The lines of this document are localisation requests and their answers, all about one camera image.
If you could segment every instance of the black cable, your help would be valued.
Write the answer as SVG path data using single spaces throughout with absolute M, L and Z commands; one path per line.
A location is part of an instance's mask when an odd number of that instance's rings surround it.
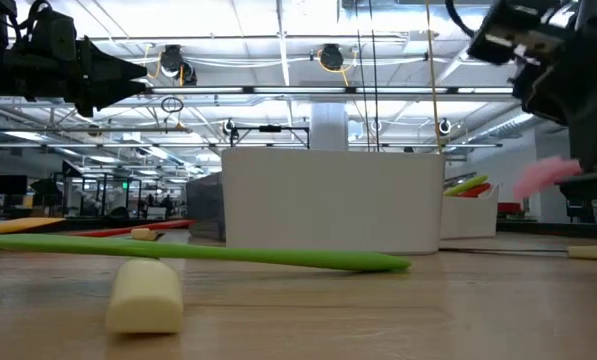
M 462 32 L 467 34 L 467 36 L 473 38 L 476 32 L 468 28 L 467 25 L 465 25 L 465 23 L 462 22 L 462 18 L 460 17 L 460 15 L 458 15 L 458 12 L 456 11 L 454 0 L 445 0 L 445 7 L 447 8 L 447 13 L 449 13 L 451 21 L 453 21 L 454 24 L 456 24 L 460 28 L 460 30 L 462 30 Z
M 354 2 L 356 8 L 356 23 L 358 21 L 358 0 Z M 365 126 L 367 127 L 367 152 L 371 151 L 371 140 L 369 138 L 369 115 L 367 114 L 367 92 L 365 91 L 365 71 L 362 69 L 362 45 L 360 44 L 360 26 L 356 27 L 358 33 L 358 59 L 360 61 L 360 79 L 362 81 L 362 97 L 365 102 Z
M 369 0 L 369 20 L 371 22 L 371 46 L 373 48 L 372 55 L 374 58 L 374 99 L 376 104 L 376 118 L 374 119 L 374 124 L 376 126 L 376 152 L 380 152 L 380 123 L 378 122 L 378 65 L 376 65 L 376 34 L 374 32 L 374 12 L 371 9 L 371 0 Z

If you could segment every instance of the metal frame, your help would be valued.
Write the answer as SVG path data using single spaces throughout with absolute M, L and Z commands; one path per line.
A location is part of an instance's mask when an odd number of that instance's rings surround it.
M 239 130 L 243 130 L 245 133 L 240 135 L 238 139 L 235 139 L 235 133 L 237 133 Z M 276 125 L 234 126 L 229 131 L 229 147 L 237 146 L 252 131 L 259 131 L 261 133 L 279 133 L 279 132 L 282 132 L 283 130 L 289 131 L 291 133 L 291 135 L 293 135 L 294 139 L 297 139 L 298 142 L 300 144 L 302 144 L 302 146 L 306 147 L 307 149 L 311 148 L 311 135 L 310 135 L 309 127 L 306 127 L 306 126 L 276 126 Z M 302 138 L 300 136 L 298 136 L 298 134 L 296 134 L 296 131 L 304 131 L 307 134 L 307 142 L 302 140 Z M 300 145 L 298 143 L 293 143 L 293 142 L 287 143 L 287 144 L 291 144 L 291 145 L 295 145 L 295 146 Z M 264 146 L 273 147 L 275 145 L 276 144 L 274 144 L 274 143 L 267 143 Z

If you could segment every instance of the pink cloth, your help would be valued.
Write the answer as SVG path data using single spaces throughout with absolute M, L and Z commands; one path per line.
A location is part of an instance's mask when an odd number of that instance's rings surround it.
M 554 156 L 527 166 L 520 181 L 514 187 L 514 197 L 520 200 L 533 195 L 555 182 L 582 173 L 576 159 L 563 160 Z

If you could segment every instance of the green object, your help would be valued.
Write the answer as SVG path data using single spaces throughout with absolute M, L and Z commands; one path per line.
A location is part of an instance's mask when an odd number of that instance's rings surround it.
M 0 248 L 49 253 L 249 261 L 348 271 L 402 270 L 411 264 L 401 257 L 370 252 L 233 249 L 46 234 L 0 235 Z
M 478 185 L 484 183 L 485 181 L 487 181 L 487 178 L 488 178 L 487 175 L 474 176 L 462 184 L 458 184 L 456 186 L 450 187 L 449 189 L 445 190 L 445 192 L 442 194 L 444 196 L 456 196 L 460 193 L 463 193 L 463 192 L 471 189 L 474 186 L 478 186 Z

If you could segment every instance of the white bin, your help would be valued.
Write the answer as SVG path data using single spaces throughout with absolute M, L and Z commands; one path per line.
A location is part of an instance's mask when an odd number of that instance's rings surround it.
M 478 198 L 443 196 L 442 239 L 496 236 L 498 185 Z
M 222 154 L 229 247 L 438 250 L 442 156 L 265 148 Z

